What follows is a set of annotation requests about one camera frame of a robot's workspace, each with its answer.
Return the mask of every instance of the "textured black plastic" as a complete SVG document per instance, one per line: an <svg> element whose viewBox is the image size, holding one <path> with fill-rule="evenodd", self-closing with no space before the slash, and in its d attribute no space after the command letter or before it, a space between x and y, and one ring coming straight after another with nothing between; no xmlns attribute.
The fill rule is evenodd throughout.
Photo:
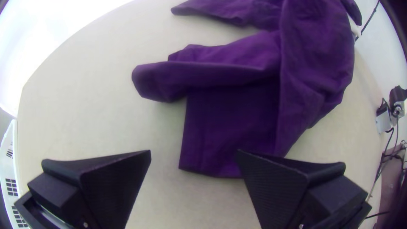
<svg viewBox="0 0 407 229"><path fill-rule="evenodd" d="M310 187L342 176L345 164L316 164L239 150L241 170L263 229L284 229Z"/></svg>
<svg viewBox="0 0 407 229"><path fill-rule="evenodd" d="M78 161L44 160L44 173L79 187L103 229L124 229L151 162L150 151Z"/></svg>

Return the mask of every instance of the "wall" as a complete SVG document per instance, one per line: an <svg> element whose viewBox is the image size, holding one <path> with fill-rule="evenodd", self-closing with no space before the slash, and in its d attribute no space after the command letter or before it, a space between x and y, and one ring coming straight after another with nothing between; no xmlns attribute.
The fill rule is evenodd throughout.
<svg viewBox="0 0 407 229"><path fill-rule="evenodd" d="M377 0L356 0L363 16L363 25L372 13ZM375 77L383 97L388 100L392 88L407 89L407 63L399 38L386 11L379 4L366 30L356 42L356 49ZM390 148L395 145L394 134ZM407 140L407 117L399 121L399 140Z"/></svg>
<svg viewBox="0 0 407 229"><path fill-rule="evenodd" d="M11 116L9 113L3 111L0 108L0 142L3 139L3 135L6 132L8 126L10 125L12 119L13 116Z"/></svg>

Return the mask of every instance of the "white table surface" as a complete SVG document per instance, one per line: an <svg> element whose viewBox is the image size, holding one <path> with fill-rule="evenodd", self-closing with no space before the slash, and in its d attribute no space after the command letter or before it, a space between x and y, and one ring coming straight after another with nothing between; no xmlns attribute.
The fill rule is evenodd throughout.
<svg viewBox="0 0 407 229"><path fill-rule="evenodd" d="M187 44L221 45L256 32L204 17L174 16L183 0L138 0L92 22L53 52L28 80L18 113L18 175L26 184L43 159L74 160L150 149L152 163L127 228L260 228L239 179L178 169L185 100L141 98L131 81L138 64L165 61ZM356 53L343 101L292 147L288 158L346 163L345 175L369 192L382 138L381 94ZM380 182L375 192L380 193ZM376 213L379 195L370 204ZM361 228L372 228L374 220Z"/></svg>

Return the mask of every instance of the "purple sleeve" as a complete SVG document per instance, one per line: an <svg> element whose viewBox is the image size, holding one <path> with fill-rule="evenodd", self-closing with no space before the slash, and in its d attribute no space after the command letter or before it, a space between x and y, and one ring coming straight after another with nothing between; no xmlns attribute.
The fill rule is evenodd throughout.
<svg viewBox="0 0 407 229"><path fill-rule="evenodd" d="M279 69L279 33L260 32L228 45L188 45L168 61L137 66L132 73L139 94L172 102L193 88L244 85Z"/></svg>
<svg viewBox="0 0 407 229"><path fill-rule="evenodd" d="M362 14L360 13L359 7L357 6L356 2L354 0L341 0L341 2L355 24L361 26Z"/></svg>
<svg viewBox="0 0 407 229"><path fill-rule="evenodd" d="M189 0L171 9L175 15L206 15L237 26L278 29L283 0Z"/></svg>

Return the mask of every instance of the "purple garment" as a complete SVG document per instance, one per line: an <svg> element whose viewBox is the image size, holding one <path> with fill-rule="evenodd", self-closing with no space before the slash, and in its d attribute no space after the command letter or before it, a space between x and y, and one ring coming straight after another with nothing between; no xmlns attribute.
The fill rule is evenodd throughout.
<svg viewBox="0 0 407 229"><path fill-rule="evenodd" d="M173 102L187 96L180 169L240 177L236 149L285 156L341 103L354 66L349 7L342 2L353 1L190 0L172 9L267 30L228 45L188 45L166 62L134 69L142 97ZM279 10L254 19L262 14L245 6L258 3Z"/></svg>

